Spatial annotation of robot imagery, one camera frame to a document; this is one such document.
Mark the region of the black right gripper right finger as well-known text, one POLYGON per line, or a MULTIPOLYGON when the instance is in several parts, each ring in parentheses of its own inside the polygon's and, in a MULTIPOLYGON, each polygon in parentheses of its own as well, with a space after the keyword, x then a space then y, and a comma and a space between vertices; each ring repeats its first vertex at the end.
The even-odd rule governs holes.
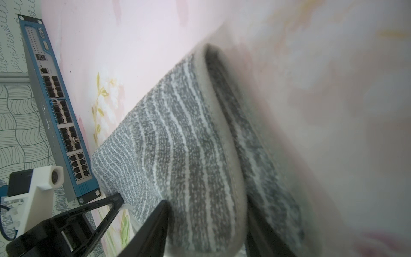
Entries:
POLYGON ((245 248, 248 257, 296 257, 256 207, 249 205, 247 214, 245 248))

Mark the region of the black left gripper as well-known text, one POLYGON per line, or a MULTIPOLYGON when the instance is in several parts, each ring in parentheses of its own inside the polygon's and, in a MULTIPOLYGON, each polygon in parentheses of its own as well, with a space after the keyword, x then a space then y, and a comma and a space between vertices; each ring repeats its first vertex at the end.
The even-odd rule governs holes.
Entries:
POLYGON ((40 222, 6 247, 10 257, 86 257, 109 229, 124 200, 119 193, 40 222))

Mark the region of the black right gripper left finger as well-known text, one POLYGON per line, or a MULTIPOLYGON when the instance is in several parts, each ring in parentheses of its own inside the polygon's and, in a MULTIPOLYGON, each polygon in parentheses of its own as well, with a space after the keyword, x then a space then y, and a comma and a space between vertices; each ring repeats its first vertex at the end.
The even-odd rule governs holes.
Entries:
POLYGON ((163 257, 167 242, 170 206, 162 200, 119 257, 163 257))

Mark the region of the grey striped square dishcloth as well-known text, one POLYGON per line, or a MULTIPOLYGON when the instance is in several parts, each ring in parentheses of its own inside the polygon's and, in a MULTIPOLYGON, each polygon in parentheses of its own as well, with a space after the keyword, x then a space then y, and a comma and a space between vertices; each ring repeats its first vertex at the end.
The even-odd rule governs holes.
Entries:
POLYGON ((170 256, 244 256, 248 200, 293 254, 322 253, 302 184, 213 45, 193 50, 137 103, 92 169, 139 226, 169 202, 170 256))

